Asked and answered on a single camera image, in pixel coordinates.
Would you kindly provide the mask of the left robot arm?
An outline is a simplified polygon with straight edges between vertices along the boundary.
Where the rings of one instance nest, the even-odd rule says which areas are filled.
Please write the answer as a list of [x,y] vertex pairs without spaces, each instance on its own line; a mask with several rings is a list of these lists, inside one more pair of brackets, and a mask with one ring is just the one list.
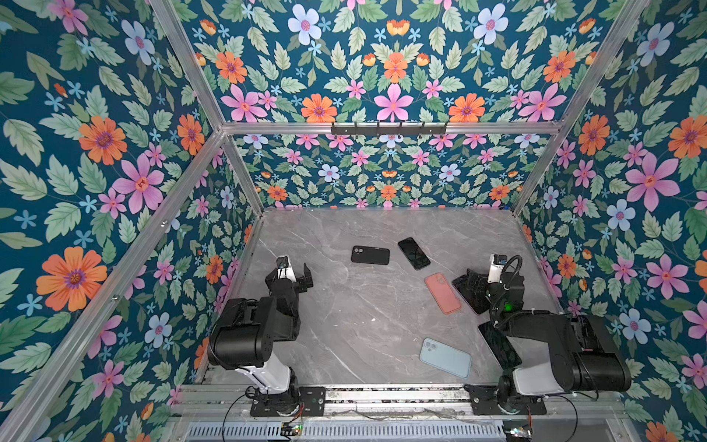
[[268,294],[262,298],[232,298],[215,323],[206,355],[209,364],[237,371],[253,384],[260,402],[295,405],[300,402],[296,374],[274,353],[279,342],[299,335],[299,300],[314,287],[311,270],[295,273],[288,256],[276,259],[265,277]]

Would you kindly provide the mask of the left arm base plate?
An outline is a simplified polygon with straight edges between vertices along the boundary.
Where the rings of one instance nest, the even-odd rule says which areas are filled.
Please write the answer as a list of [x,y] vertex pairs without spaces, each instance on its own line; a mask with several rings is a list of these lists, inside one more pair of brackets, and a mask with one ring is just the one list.
[[324,416],[327,390],[324,387],[297,387],[278,394],[257,393],[252,400],[252,417]]

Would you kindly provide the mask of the dark blue smartphone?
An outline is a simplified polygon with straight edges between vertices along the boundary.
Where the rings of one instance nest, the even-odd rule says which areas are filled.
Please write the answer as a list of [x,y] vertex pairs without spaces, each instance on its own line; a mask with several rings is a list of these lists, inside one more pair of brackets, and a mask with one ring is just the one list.
[[431,264],[430,259],[414,238],[402,239],[398,242],[398,247],[414,270],[422,270]]

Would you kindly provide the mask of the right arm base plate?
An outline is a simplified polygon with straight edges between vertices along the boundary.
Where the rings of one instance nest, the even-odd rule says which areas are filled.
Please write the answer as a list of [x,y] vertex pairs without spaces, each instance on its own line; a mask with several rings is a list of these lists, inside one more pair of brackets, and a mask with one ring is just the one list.
[[547,408],[541,396],[515,394],[513,389],[465,384],[469,403],[475,415],[546,415]]

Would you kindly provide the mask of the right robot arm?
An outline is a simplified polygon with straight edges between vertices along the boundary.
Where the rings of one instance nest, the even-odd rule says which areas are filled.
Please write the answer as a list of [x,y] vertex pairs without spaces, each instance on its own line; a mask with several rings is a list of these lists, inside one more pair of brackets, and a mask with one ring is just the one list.
[[593,315],[525,309],[524,278],[504,272],[499,281],[473,271],[454,287],[488,322],[478,329],[502,368],[496,386],[465,385],[475,414],[546,414],[544,400],[568,393],[627,392],[630,370],[603,320]]

